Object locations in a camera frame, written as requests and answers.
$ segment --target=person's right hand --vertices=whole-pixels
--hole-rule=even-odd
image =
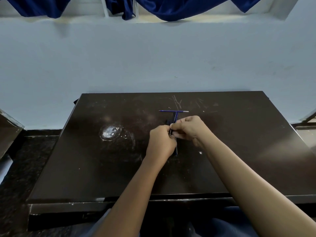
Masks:
[[[211,133],[199,116],[188,116],[170,125],[172,135],[176,138],[192,140],[197,147],[203,147],[201,138]]]

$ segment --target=person's left hand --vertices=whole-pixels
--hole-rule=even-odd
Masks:
[[[177,146],[175,137],[169,136],[168,134],[169,129],[170,127],[168,125],[160,125],[151,130],[149,134],[149,143],[144,160],[147,160],[153,165],[157,165],[159,168],[164,166]]]

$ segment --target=black granite countertop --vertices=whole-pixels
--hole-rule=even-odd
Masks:
[[[30,195],[58,136],[19,136],[8,150],[13,159],[0,185],[0,236],[70,236],[72,227],[15,234],[17,210]]]

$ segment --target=forearm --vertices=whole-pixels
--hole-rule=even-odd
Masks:
[[[125,188],[94,237],[138,236],[149,197],[160,167],[146,158]]]
[[[200,141],[220,179],[260,236],[316,236],[316,224],[211,132]]]

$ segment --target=dark table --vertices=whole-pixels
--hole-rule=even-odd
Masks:
[[[31,195],[30,214],[100,211],[145,157],[149,131],[171,113],[199,115],[254,171],[294,203],[316,202],[316,158],[261,91],[82,94]],[[151,201],[228,199],[203,150],[178,140]]]

